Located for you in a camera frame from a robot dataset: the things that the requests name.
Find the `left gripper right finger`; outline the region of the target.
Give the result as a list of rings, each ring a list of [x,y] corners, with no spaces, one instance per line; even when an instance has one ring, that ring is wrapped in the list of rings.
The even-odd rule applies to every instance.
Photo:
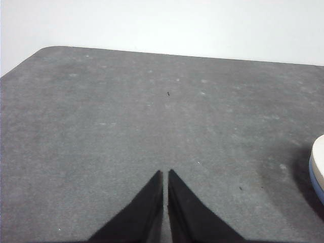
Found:
[[[206,207],[174,171],[168,172],[168,210],[173,242],[243,242]]]

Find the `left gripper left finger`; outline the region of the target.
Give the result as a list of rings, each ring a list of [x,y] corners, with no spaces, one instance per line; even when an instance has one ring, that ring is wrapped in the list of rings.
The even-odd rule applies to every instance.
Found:
[[[160,242],[163,213],[163,173],[157,171],[88,242]]]

